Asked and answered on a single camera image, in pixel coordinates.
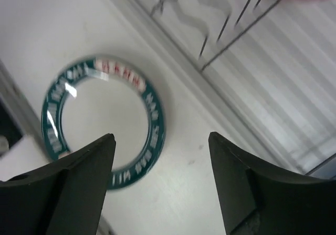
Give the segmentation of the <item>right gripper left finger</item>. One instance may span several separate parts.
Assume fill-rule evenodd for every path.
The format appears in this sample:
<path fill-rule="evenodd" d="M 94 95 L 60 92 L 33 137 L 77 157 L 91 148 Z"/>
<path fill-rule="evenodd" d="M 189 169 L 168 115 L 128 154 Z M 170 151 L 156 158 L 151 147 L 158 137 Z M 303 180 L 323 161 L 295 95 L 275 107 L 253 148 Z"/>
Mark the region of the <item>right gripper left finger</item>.
<path fill-rule="evenodd" d="M 116 141 L 47 162 L 33 138 L 1 156 L 1 234 L 113 234 L 101 214 Z"/>

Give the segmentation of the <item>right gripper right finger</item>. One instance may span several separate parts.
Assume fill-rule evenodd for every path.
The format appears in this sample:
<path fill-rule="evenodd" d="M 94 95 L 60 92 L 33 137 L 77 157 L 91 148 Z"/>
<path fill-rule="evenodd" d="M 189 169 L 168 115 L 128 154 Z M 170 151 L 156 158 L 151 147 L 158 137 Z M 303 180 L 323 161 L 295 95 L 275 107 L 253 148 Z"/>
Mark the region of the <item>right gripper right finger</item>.
<path fill-rule="evenodd" d="M 301 175 L 208 138 L 227 234 L 335 234 L 335 181 Z"/>

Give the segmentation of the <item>green rimmed white plate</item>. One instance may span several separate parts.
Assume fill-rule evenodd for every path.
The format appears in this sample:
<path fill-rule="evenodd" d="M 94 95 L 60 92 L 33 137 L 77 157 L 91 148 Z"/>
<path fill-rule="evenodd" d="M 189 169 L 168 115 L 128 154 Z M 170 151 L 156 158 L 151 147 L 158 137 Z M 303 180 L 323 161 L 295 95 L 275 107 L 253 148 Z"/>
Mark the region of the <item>green rimmed white plate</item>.
<path fill-rule="evenodd" d="M 52 160 L 112 133 L 116 141 L 108 189 L 142 179 L 165 142 L 165 113 L 153 84 L 135 65 L 115 56 L 91 56 L 60 71 L 47 89 L 41 132 Z"/>

